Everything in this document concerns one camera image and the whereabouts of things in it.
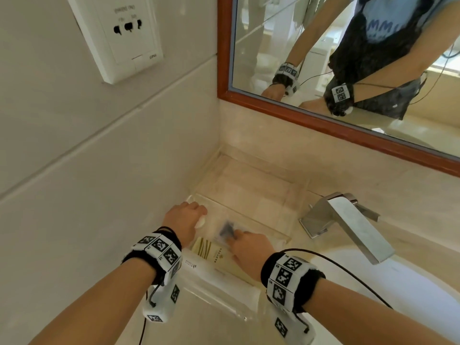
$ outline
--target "wall plate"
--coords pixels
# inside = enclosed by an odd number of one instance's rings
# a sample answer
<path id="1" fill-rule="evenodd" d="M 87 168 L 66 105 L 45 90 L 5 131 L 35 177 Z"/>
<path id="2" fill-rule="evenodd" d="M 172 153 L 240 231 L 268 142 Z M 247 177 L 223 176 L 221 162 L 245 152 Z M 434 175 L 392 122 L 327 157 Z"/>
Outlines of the wall plate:
<path id="1" fill-rule="evenodd" d="M 105 82 L 163 60 L 152 0 L 68 0 Z"/>

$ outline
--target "wooden mirror frame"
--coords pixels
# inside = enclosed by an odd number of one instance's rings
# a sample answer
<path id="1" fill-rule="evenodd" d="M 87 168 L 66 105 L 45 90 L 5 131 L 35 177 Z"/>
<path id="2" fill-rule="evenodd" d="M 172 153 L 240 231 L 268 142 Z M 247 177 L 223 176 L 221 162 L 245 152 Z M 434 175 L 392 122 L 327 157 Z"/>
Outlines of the wooden mirror frame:
<path id="1" fill-rule="evenodd" d="M 217 35 L 217 96 L 219 99 L 259 111 L 333 137 L 381 151 L 400 159 L 460 177 L 460 160 L 456 156 L 431 150 L 396 138 L 379 135 L 361 127 L 321 118 L 314 113 L 302 113 L 300 109 L 277 102 L 256 98 L 255 95 L 241 93 L 233 89 L 230 82 L 230 61 L 232 48 L 232 20 L 234 0 L 218 0 Z"/>

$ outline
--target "white sink basin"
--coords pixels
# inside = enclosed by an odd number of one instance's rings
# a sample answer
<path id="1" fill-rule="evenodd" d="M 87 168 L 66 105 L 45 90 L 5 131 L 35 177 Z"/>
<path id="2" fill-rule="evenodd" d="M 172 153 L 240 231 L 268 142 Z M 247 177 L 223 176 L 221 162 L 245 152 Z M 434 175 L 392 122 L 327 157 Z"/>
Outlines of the white sink basin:
<path id="1" fill-rule="evenodd" d="M 460 344 L 460 294 L 440 279 L 396 256 L 372 265 L 358 249 L 337 249 L 324 255 L 361 278 L 395 310 Z M 332 263 L 320 257 L 311 262 L 325 273 L 328 280 L 378 300 Z M 316 330 L 314 345 L 340 344 L 315 319 L 305 316 Z"/>

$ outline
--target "marble backsplash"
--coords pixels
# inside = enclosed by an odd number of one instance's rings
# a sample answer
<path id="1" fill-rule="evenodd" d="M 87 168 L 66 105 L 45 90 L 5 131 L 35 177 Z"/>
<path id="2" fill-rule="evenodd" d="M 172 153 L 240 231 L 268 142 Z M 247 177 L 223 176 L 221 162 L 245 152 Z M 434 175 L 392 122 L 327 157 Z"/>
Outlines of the marble backsplash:
<path id="1" fill-rule="evenodd" d="M 351 192 L 384 222 L 460 252 L 460 178 L 225 101 L 220 113 L 226 154 L 321 196 Z"/>

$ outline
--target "electrical outlet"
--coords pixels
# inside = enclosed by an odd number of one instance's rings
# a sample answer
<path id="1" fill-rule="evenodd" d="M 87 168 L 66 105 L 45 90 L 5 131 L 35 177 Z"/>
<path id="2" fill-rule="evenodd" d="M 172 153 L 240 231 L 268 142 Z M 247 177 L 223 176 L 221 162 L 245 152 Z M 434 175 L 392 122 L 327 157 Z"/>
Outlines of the electrical outlet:
<path id="1" fill-rule="evenodd" d="M 104 81 L 163 59 L 152 0 L 68 0 Z"/>

